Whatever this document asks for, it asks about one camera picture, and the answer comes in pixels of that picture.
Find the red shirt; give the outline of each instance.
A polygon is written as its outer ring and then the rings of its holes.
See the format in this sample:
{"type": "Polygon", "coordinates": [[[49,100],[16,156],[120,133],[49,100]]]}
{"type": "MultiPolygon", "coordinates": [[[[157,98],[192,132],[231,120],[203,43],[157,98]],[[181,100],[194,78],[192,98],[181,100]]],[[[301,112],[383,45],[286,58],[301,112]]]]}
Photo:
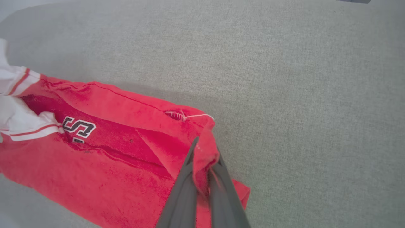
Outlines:
{"type": "MultiPolygon", "coordinates": [[[[0,172],[101,227],[154,227],[197,136],[193,178],[208,196],[206,174],[219,152],[215,123],[200,110],[25,68],[0,93],[21,97],[26,106],[9,101],[16,110],[33,111],[1,114],[0,172]]],[[[234,185],[245,207],[250,189],[234,185]]],[[[209,213],[198,206],[197,227],[210,227],[209,213]]]]}

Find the red fabric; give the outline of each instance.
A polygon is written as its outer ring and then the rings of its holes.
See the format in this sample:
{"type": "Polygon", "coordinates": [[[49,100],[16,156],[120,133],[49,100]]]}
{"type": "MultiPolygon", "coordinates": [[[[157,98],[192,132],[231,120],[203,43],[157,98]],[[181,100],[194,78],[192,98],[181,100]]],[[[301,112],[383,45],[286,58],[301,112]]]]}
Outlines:
{"type": "MultiPolygon", "coordinates": [[[[0,172],[32,187],[72,212],[104,228],[154,227],[193,139],[193,179],[208,197],[207,172],[219,152],[209,116],[177,120],[167,112],[185,116],[203,114],[98,82],[69,82],[41,75],[21,94],[37,114],[55,113],[93,123],[87,138],[74,132],[14,142],[2,135],[0,172]],[[73,142],[80,138],[84,143],[73,142]]],[[[250,189],[234,181],[244,207],[250,189]]],[[[197,227],[210,227],[208,208],[197,208],[197,227]]]]}

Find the white sleeve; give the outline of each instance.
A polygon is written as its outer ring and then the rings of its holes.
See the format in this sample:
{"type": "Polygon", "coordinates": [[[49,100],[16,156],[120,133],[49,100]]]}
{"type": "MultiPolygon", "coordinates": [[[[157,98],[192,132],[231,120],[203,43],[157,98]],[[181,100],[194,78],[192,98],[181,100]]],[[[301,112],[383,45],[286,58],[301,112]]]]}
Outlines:
{"type": "Polygon", "coordinates": [[[7,42],[0,39],[0,132],[13,141],[41,138],[51,133],[63,133],[63,128],[51,112],[37,115],[25,102],[14,96],[37,82],[40,75],[25,67],[10,66],[5,56],[7,42]]]}
{"type": "Polygon", "coordinates": [[[0,95],[19,95],[40,79],[40,74],[25,67],[10,66],[7,57],[7,41],[0,39],[0,95]]]}

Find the red stripe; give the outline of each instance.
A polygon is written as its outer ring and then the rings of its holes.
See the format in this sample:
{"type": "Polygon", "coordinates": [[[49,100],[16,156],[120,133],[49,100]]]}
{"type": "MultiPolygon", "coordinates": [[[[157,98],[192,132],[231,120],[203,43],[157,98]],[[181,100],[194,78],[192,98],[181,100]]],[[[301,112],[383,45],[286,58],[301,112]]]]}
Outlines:
{"type": "Polygon", "coordinates": [[[56,125],[56,124],[49,124],[49,125],[46,125],[46,126],[44,126],[44,127],[40,128],[40,129],[36,130],[36,131],[32,131],[32,132],[24,132],[24,133],[15,134],[15,135],[11,135],[11,134],[10,134],[10,136],[23,136],[23,135],[34,134],[34,133],[37,133],[37,132],[42,131],[42,130],[43,130],[43,129],[45,129],[45,128],[48,128],[48,127],[53,127],[53,126],[57,127],[57,125],[56,125]]]}
{"type": "Polygon", "coordinates": [[[28,77],[30,73],[30,69],[26,69],[24,76],[14,85],[13,89],[11,90],[11,92],[9,93],[9,95],[13,94],[15,92],[15,90],[17,89],[17,87],[28,77]]]}

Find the white thread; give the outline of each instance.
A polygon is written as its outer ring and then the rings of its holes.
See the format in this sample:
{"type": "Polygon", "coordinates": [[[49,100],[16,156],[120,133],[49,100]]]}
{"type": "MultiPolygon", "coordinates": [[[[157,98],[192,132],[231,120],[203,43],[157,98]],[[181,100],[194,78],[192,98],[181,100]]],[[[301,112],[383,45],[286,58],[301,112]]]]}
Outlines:
{"type": "Polygon", "coordinates": [[[176,117],[177,119],[179,119],[179,120],[181,120],[181,121],[185,121],[185,120],[187,120],[187,118],[190,118],[190,117],[198,117],[198,116],[209,116],[209,117],[211,117],[211,119],[212,120],[214,120],[214,118],[212,117],[212,116],[210,116],[210,115],[208,115],[208,114],[200,114],[200,115],[192,115],[192,116],[186,116],[184,113],[183,113],[183,110],[181,110],[180,109],[180,111],[181,111],[181,113],[178,113],[178,112],[165,112],[166,114],[170,114],[171,116],[173,116],[173,117],[176,117]]]}

